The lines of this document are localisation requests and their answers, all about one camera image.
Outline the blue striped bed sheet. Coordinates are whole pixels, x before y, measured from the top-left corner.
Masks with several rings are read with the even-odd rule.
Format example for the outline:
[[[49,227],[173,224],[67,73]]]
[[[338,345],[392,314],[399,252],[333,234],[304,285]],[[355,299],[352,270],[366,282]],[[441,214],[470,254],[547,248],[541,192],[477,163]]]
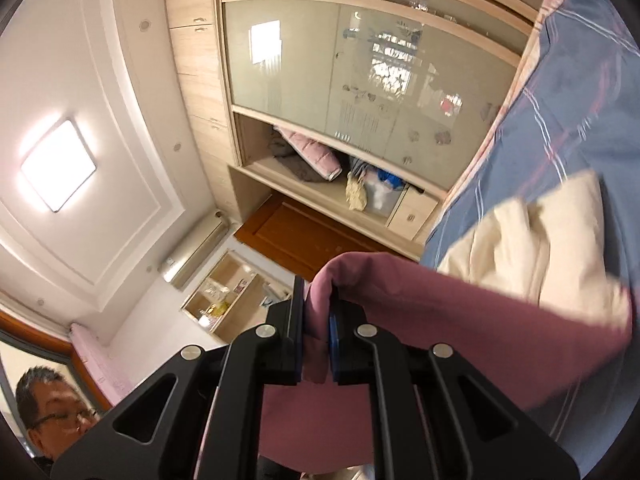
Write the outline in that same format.
[[[639,288],[639,49],[610,0],[546,0],[506,110],[428,237],[434,268],[502,200],[533,200],[583,169],[600,178],[604,263]],[[586,479],[639,474],[639,346],[532,411]]]

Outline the brown wooden door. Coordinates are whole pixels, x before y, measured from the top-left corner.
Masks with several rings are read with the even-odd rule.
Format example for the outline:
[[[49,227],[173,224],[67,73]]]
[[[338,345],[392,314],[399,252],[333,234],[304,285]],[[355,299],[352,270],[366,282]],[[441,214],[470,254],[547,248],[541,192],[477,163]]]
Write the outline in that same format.
[[[393,249],[278,192],[273,192],[247,218],[234,237],[307,281],[345,252],[388,252],[402,257]]]

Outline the translucent plastic storage box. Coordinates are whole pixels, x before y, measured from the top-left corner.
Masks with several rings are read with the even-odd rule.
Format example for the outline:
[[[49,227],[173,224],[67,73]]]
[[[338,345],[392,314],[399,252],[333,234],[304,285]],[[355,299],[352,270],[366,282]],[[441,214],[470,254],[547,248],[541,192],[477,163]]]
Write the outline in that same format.
[[[363,177],[363,186],[367,194],[364,211],[384,218],[392,213],[404,189],[402,186],[393,188],[387,181],[381,181],[375,171],[370,170]]]

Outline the pink and white hooded jacket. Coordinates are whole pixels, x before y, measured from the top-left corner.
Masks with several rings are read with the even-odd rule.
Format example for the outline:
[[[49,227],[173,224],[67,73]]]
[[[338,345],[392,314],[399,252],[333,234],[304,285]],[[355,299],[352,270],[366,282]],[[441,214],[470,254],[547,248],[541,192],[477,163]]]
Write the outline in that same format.
[[[329,378],[334,290],[404,344],[449,344],[526,410],[631,340],[630,293],[605,269],[600,183],[590,169],[531,203],[504,200],[436,269],[386,252],[338,256],[306,291],[303,381],[264,395],[260,454],[308,474],[373,456],[367,390]]]

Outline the pink puffer jacket in wardrobe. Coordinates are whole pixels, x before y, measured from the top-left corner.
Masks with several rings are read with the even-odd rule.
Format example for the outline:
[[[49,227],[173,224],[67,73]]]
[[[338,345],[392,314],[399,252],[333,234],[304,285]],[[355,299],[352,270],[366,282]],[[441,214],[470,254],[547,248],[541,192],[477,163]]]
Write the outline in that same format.
[[[333,181],[341,174],[340,162],[324,144],[291,129],[274,126],[274,130],[324,180]]]

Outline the white wall air conditioner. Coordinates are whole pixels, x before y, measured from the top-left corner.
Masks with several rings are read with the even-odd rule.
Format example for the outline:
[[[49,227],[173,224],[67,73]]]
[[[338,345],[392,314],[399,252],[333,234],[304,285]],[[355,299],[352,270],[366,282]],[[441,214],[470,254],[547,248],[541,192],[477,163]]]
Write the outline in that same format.
[[[163,280],[176,289],[186,286],[192,275],[227,236],[229,226],[230,222],[221,210],[209,211],[162,262],[158,272]]]

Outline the yellow cloth on box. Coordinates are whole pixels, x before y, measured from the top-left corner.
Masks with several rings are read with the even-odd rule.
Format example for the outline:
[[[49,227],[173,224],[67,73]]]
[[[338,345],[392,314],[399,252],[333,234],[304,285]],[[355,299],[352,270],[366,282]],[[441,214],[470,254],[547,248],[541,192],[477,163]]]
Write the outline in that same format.
[[[347,175],[345,200],[350,210],[364,211],[367,208],[367,191],[362,177],[357,177],[352,172]]]

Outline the light wood sliding wardrobe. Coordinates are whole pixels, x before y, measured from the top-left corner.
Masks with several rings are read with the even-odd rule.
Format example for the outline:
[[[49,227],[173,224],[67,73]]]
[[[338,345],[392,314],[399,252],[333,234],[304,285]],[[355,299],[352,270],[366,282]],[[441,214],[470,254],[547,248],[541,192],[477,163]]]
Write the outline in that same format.
[[[419,259],[516,81],[542,0],[165,0],[186,112],[219,206],[277,191]],[[324,180],[274,130],[327,146]],[[387,217],[347,175],[405,185]]]

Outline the open wall shelf unit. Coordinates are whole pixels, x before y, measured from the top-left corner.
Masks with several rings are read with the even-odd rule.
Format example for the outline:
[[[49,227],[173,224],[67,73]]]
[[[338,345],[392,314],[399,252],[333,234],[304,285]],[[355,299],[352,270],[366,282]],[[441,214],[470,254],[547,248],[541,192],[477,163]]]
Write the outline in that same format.
[[[292,286],[276,280],[236,252],[226,252],[181,311],[225,344],[264,324],[268,310],[291,297]]]

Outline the square ceiling light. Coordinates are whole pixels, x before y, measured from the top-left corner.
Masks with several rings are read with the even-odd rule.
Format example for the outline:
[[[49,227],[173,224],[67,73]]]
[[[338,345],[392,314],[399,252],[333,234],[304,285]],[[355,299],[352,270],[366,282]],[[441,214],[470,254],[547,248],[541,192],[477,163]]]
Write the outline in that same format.
[[[98,167],[77,125],[59,120],[27,152],[16,176],[24,200],[57,214]]]

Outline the blue garment in wardrobe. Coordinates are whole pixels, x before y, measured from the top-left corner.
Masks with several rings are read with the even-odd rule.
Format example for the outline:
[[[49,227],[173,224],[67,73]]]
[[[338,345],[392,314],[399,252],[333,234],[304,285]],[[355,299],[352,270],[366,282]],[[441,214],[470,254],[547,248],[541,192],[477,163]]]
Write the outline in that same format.
[[[385,185],[388,185],[393,190],[396,190],[396,188],[402,188],[405,185],[404,180],[400,177],[390,174],[388,171],[383,169],[378,169],[378,180]]]

